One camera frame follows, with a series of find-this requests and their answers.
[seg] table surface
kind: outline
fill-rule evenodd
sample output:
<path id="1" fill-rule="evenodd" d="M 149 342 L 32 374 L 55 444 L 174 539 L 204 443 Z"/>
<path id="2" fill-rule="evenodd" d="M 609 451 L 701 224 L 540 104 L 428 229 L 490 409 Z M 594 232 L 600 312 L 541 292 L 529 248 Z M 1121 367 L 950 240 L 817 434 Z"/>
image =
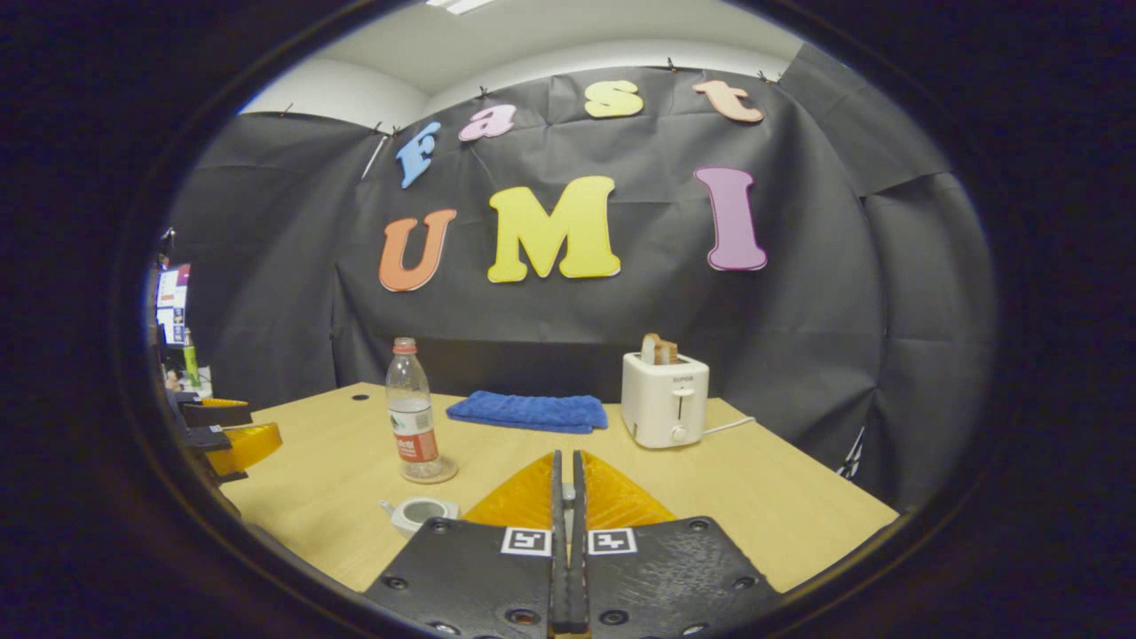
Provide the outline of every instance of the table surface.
<path id="1" fill-rule="evenodd" d="M 368 399 L 352 399 L 358 395 Z M 587 450 L 675 516 L 713 517 L 779 591 L 825 570 L 897 516 L 752 422 L 693 446 L 651 450 L 630 438 L 618 404 L 604 405 L 605 430 L 560 434 L 452 421 L 445 408 L 460 399 L 433 396 L 438 448 L 459 468 L 444 483 L 416 484 L 399 475 L 385 389 L 359 383 L 254 413 L 256 423 L 279 424 L 284 445 L 222 492 L 247 522 L 360 591 L 406 543 L 377 500 L 396 505 L 431 496 L 456 501 L 465 513 L 557 449 L 563 451 L 565 481 L 571 478 L 571 451 Z M 742 417 L 721 399 L 707 404 L 708 429 Z"/>

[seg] white toaster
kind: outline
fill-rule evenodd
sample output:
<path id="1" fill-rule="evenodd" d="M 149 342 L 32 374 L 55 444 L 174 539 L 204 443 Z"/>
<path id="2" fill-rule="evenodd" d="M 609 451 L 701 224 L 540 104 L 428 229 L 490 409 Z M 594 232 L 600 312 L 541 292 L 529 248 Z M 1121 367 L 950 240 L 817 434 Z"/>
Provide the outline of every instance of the white toaster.
<path id="1" fill-rule="evenodd" d="M 621 410 L 632 438 L 645 448 L 686 446 L 702 439 L 710 367 L 690 357 L 678 364 L 646 364 L 624 356 Z"/>

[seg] white cup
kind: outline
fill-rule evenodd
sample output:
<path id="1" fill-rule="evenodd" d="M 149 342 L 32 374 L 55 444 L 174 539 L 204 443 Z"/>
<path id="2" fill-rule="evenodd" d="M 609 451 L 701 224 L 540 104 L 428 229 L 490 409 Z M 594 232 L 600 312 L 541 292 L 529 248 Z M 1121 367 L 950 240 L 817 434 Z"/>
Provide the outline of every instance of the white cup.
<path id="1" fill-rule="evenodd" d="M 453 501 L 433 497 L 411 497 L 398 506 L 379 499 L 378 505 L 391 515 L 391 524 L 408 539 L 431 517 L 456 520 L 460 514 L 460 508 Z"/>

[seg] foam letter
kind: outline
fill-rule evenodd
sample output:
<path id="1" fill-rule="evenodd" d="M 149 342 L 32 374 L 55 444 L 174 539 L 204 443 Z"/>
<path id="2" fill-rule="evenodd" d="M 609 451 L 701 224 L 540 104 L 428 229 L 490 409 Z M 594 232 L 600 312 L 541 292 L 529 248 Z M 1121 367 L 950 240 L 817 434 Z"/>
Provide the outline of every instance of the foam letter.
<path id="1" fill-rule="evenodd" d="M 717 240 L 707 256 L 718 271 L 757 271 L 766 265 L 766 251 L 753 235 L 753 217 L 746 191 L 753 177 L 744 171 L 724 166 L 704 166 L 694 177 L 710 191 L 713 229 Z"/>
<path id="2" fill-rule="evenodd" d="M 438 128 L 442 128 L 442 124 L 437 122 L 432 122 L 426 125 L 425 128 L 418 132 L 407 142 L 406 147 L 399 150 L 394 157 L 402 161 L 402 188 L 406 189 L 411 182 L 418 179 L 427 168 L 429 168 L 429 158 L 426 156 L 434 151 L 434 136 L 431 135 Z"/>
<path id="3" fill-rule="evenodd" d="M 560 262 L 565 277 L 610 277 L 619 273 L 619 258 L 611 254 L 608 236 L 608 193 L 615 188 L 615 180 L 602 175 L 573 180 L 552 215 L 545 213 L 531 189 L 518 186 L 494 194 L 490 206 L 498 210 L 498 249 L 490 281 L 525 279 L 528 269 L 520 263 L 520 246 L 536 274 L 548 277 L 565 240 L 568 251 Z"/>
<path id="4" fill-rule="evenodd" d="M 596 82 L 584 90 L 588 99 L 584 110 L 592 117 L 620 117 L 643 110 L 643 99 L 636 96 L 638 86 L 626 80 Z"/>
<path id="5" fill-rule="evenodd" d="M 761 122 L 765 117 L 758 109 L 747 109 L 742 106 L 738 98 L 747 98 L 750 94 L 744 89 L 734 89 L 720 80 L 711 80 L 702 84 L 695 84 L 694 91 L 705 93 L 710 98 L 710 103 L 718 113 L 738 122 Z"/>
<path id="6" fill-rule="evenodd" d="M 452 208 L 435 210 L 423 221 L 426 223 L 426 248 L 423 249 L 423 258 L 410 271 L 402 267 L 402 255 L 407 250 L 407 235 L 410 230 L 418 225 L 418 221 L 412 217 L 395 219 L 386 225 L 386 244 L 383 247 L 383 257 L 378 262 L 378 281 L 389 291 L 412 291 L 429 282 L 437 271 L 437 263 L 442 258 L 442 244 L 445 243 L 445 230 L 450 221 L 458 215 Z"/>
<path id="7" fill-rule="evenodd" d="M 485 110 L 477 111 L 469 118 L 469 124 L 458 133 L 458 140 L 473 142 L 481 138 L 496 138 L 512 128 L 512 114 L 517 113 L 517 107 L 512 105 L 498 105 Z"/>

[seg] blue towel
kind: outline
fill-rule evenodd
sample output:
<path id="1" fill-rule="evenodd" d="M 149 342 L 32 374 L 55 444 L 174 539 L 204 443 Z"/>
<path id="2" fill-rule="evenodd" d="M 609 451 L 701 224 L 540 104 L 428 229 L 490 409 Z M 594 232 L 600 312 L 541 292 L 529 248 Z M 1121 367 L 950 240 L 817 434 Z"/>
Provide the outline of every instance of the blue towel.
<path id="1" fill-rule="evenodd" d="M 451 420 L 558 433 L 608 428 L 600 400 L 590 396 L 520 397 L 479 390 L 445 409 Z"/>

